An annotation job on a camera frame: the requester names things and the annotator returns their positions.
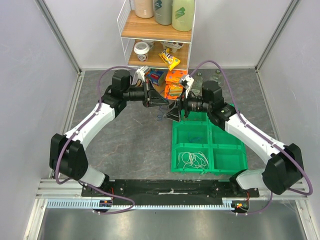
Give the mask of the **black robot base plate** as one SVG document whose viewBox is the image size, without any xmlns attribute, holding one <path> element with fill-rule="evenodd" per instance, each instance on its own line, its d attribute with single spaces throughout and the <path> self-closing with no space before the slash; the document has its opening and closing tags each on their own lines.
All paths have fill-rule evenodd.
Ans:
<svg viewBox="0 0 320 240">
<path fill-rule="evenodd" d="M 109 194 L 141 202 L 161 196 L 202 198 L 258 198 L 259 190 L 236 187 L 228 180 L 217 179 L 109 179 L 99 187 Z"/>
</svg>

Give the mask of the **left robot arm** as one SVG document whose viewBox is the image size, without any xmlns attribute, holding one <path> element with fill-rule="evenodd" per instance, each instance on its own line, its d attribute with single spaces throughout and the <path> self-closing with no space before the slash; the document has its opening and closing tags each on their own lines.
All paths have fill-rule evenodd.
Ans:
<svg viewBox="0 0 320 240">
<path fill-rule="evenodd" d="M 159 107 L 168 105 L 166 100 L 146 78 L 150 68 L 143 66 L 135 71 L 139 85 L 133 84 L 131 67 L 116 66 L 111 85 L 99 95 L 97 105 L 78 125 L 64 134 L 56 133 L 50 142 L 49 166 L 55 172 L 55 180 L 62 174 L 68 180 L 92 185 L 92 191 L 99 197 L 110 191 L 109 176 L 89 165 L 86 149 L 93 138 L 114 120 L 128 102 L 142 102 L 143 106 Z"/>
</svg>

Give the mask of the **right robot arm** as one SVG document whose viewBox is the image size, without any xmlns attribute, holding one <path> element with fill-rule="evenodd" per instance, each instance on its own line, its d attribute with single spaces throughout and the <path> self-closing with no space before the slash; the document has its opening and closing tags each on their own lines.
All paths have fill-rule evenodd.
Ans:
<svg viewBox="0 0 320 240">
<path fill-rule="evenodd" d="M 252 125 L 234 105 L 225 102 L 223 90 L 216 81 L 203 82 L 201 96 L 191 91 L 192 77 L 187 75 L 179 83 L 182 93 L 170 105 L 166 118 L 179 122 L 190 112 L 206 113 L 213 125 L 238 138 L 265 163 L 265 168 L 241 170 L 230 178 L 229 191 L 233 196 L 240 197 L 254 188 L 267 188 L 281 195 L 303 178 L 301 149 L 294 143 L 287 145 L 275 140 Z"/>
</svg>

